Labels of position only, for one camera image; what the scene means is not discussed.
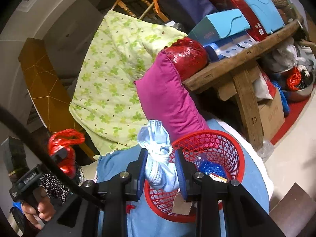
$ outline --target screw head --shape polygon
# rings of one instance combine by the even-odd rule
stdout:
[[[231,180],[230,183],[232,184],[232,186],[238,186],[240,184],[240,182],[236,179]]]
[[[202,177],[204,176],[204,174],[203,174],[202,172],[195,172],[195,173],[194,173],[194,176],[195,176],[196,178],[202,178]]]
[[[126,177],[128,177],[130,174],[127,172],[127,171],[123,171],[123,172],[121,172],[120,174],[119,174],[119,176],[121,177],[121,178],[126,178]]]
[[[94,184],[94,181],[93,180],[86,180],[86,181],[84,181],[83,182],[83,186],[84,187],[90,187],[91,185],[93,185]]]

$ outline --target human hand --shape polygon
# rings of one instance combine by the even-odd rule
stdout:
[[[39,217],[40,219],[49,221],[51,220],[56,211],[54,209],[54,206],[51,204],[50,198],[47,197],[46,192],[43,188],[41,188],[41,196],[42,199],[40,200],[37,206],[37,210],[39,211]],[[33,224],[36,228],[41,230],[41,225],[37,222],[36,218],[34,217],[35,215],[37,215],[35,208],[30,206],[26,202],[23,202],[21,207],[23,213],[25,214],[26,218],[31,222],[31,224]]]

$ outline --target pink pillow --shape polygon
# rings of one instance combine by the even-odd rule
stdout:
[[[171,142],[186,134],[209,129],[164,50],[143,78],[134,84],[146,118],[162,121]]]

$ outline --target red carpet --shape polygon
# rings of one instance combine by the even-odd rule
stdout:
[[[272,138],[271,143],[275,145],[290,129],[290,127],[294,124],[301,111],[303,110],[306,103],[309,101],[309,98],[296,103],[290,103],[290,114],[285,118],[284,124],[281,126],[276,135]]]

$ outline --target blue gripper pad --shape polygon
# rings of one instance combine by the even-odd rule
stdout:
[[[182,153],[181,150],[176,150],[175,151],[175,158],[174,158],[174,163],[176,165],[176,171],[177,171],[177,177],[179,181],[179,187],[180,187],[180,193],[183,197],[184,200],[187,199],[187,191],[186,191],[186,179],[184,177],[184,172],[182,168],[182,163],[181,163],[181,158],[179,153]]]
[[[147,162],[147,157],[148,157],[148,151],[147,149],[144,149],[144,157],[143,157],[143,163],[139,172],[139,177],[138,177],[138,187],[137,187],[137,197],[138,199],[140,199],[140,196],[143,193],[143,189],[144,189],[144,184],[145,184],[145,167],[146,167],[146,162]]]

